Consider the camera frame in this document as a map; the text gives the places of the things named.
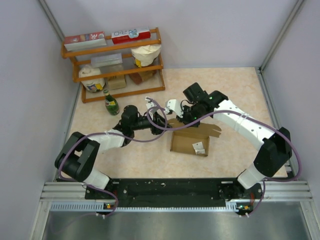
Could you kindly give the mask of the brown cardboard box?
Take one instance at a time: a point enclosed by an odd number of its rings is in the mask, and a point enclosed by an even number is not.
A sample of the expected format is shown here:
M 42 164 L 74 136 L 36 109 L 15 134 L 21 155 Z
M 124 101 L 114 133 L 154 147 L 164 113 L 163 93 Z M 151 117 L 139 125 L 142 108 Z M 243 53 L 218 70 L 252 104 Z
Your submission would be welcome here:
M 210 138 L 219 138 L 222 129 L 215 124 L 201 122 L 197 127 L 186 127 L 172 131 L 170 151 L 188 155 L 207 157 L 209 155 Z M 196 155 L 192 144 L 202 142 L 205 154 Z

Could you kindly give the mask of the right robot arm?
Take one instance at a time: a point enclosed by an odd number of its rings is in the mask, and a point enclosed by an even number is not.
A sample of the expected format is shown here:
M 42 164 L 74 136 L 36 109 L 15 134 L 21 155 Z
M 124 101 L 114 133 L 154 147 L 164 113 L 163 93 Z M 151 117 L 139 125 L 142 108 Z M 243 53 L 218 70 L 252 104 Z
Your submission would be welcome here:
M 292 157 L 289 144 L 290 132 L 281 127 L 273 129 L 259 123 L 238 108 L 229 98 L 218 90 L 207 93 L 196 82 L 183 91 L 189 105 L 181 101 L 169 100 L 166 107 L 175 112 L 177 119 L 185 125 L 197 127 L 200 118 L 210 114 L 245 137 L 257 150 L 253 163 L 237 178 L 233 192 L 245 198 L 257 182 L 271 178 Z

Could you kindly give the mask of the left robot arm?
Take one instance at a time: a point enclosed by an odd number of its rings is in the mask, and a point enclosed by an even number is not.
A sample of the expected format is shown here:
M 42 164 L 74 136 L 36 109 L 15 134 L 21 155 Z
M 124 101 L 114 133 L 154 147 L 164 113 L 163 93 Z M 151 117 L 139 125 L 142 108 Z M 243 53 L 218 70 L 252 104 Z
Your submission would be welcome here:
M 97 155 L 110 149 L 125 147 L 132 141 L 138 142 L 134 139 L 137 130 L 150 129 L 153 135 L 163 134 L 164 131 L 153 124 L 164 128 L 168 126 L 168 120 L 156 111 L 141 115 L 136 106 L 127 105 L 118 124 L 112 129 L 88 135 L 72 133 L 54 166 L 74 181 L 95 187 L 102 198 L 109 198 L 114 187 L 109 176 L 94 168 Z

